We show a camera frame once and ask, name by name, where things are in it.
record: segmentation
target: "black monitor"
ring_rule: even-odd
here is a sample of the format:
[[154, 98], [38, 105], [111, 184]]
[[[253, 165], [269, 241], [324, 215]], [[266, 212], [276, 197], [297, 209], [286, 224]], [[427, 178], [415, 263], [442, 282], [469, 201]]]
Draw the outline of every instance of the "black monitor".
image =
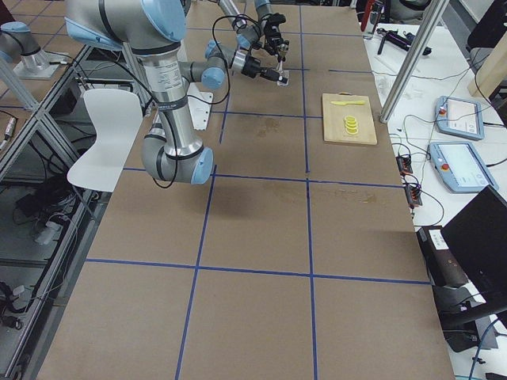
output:
[[507, 326], [507, 202], [488, 186], [449, 221], [441, 233], [468, 279], [486, 300], [483, 304], [469, 300], [456, 304], [456, 299], [466, 298], [462, 298], [461, 292], [452, 297], [453, 310], [442, 310], [445, 308], [442, 303], [447, 303], [447, 307], [451, 305], [449, 300], [442, 302], [441, 296], [449, 296], [452, 291], [436, 291], [436, 296], [440, 296], [440, 322], [444, 332], [478, 330], [475, 338], [470, 333], [465, 341], [463, 334], [446, 336], [455, 351], [462, 351], [478, 344], [484, 323], [489, 324], [486, 319], [481, 328], [477, 320], [496, 314]]

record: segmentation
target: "wooden cutting board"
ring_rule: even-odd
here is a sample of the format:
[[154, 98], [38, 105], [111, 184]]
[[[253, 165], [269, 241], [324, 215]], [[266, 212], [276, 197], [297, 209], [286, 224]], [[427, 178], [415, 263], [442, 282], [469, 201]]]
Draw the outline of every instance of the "wooden cutting board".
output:
[[[331, 101], [364, 101], [364, 104], [335, 105]], [[322, 95], [322, 113], [325, 141], [376, 145], [377, 136], [368, 97], [324, 93]], [[358, 132], [356, 135], [351, 135], [346, 131], [346, 116], [354, 116], [357, 119]]]

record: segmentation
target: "yellow knife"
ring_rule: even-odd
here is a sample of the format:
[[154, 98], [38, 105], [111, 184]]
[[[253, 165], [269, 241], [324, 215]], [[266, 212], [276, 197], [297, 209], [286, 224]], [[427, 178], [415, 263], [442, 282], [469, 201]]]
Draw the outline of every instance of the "yellow knife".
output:
[[332, 105], [365, 105], [366, 101], [331, 101]]

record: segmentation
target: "white chair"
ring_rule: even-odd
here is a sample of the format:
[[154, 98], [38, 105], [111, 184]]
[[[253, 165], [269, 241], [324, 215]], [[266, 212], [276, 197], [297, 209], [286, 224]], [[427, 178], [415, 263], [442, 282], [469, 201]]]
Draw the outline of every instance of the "white chair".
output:
[[72, 165], [67, 180], [80, 188], [112, 192], [143, 122], [139, 98], [121, 89], [90, 89], [83, 98], [97, 138]]

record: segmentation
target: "white table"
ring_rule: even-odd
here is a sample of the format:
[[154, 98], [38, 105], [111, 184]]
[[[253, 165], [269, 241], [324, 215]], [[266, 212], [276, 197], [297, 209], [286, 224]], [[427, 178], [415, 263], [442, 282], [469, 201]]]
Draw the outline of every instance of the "white table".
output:
[[[386, 30], [398, 30], [399, 34], [403, 32], [417, 33], [416, 25], [380, 25], [380, 28]], [[383, 103], [392, 84], [395, 81], [406, 52], [399, 47], [386, 41], [383, 47], [382, 55], [377, 55], [381, 36], [376, 35], [371, 40], [365, 40], [364, 44], [368, 52], [368, 58], [375, 75], [375, 82], [379, 91], [379, 97]], [[411, 78], [405, 92], [397, 104], [393, 116], [388, 122], [391, 141], [393, 143], [403, 143], [407, 145], [412, 154], [421, 152], [417, 148], [407, 144], [408, 142], [427, 149], [430, 141], [470, 141], [455, 136], [445, 135], [433, 129], [432, 123], [423, 123], [420, 120], [407, 115], [415, 115], [423, 120], [434, 120], [435, 103], [440, 96], [449, 96], [463, 99], [474, 99], [483, 104], [482, 118], [485, 122], [501, 124], [501, 119], [492, 107], [484, 99], [473, 98], [467, 90], [467, 86], [474, 79], [472, 70], [465, 71], [469, 64], [461, 54], [456, 42], [452, 39], [451, 33], [444, 27], [437, 27], [429, 41], [429, 46], [433, 49], [430, 55], [424, 56], [419, 60], [413, 76], [445, 78], [447, 76], [459, 74], [463, 75], [448, 78], [445, 80], [435, 80], [426, 78]], [[507, 158], [507, 130], [503, 127], [486, 126], [486, 137], [480, 142], [473, 142], [478, 153], [486, 164], [499, 162]], [[404, 147], [393, 145], [395, 153], [406, 153]], [[430, 161], [424, 163], [423, 154], [413, 156], [414, 176], [422, 180], [422, 189], [437, 198], [444, 206], [444, 217], [439, 222], [445, 225], [452, 219], [475, 194], [454, 194], [451, 193], [441, 181], [433, 164]], [[507, 163], [490, 168], [490, 172], [498, 182], [499, 192], [507, 198]], [[422, 195], [423, 206], [415, 210], [414, 225], [431, 225], [436, 223], [442, 210], [436, 201]], [[505, 333], [505, 329], [500, 324], [495, 327]], [[507, 338], [498, 337], [499, 349], [482, 350], [479, 357], [486, 361], [485, 364], [477, 364], [474, 376], [485, 378], [486, 372], [495, 372], [507, 374]], [[452, 365], [456, 375], [468, 376], [471, 368], [471, 357], [475, 355], [475, 348], [455, 353], [449, 348]]]

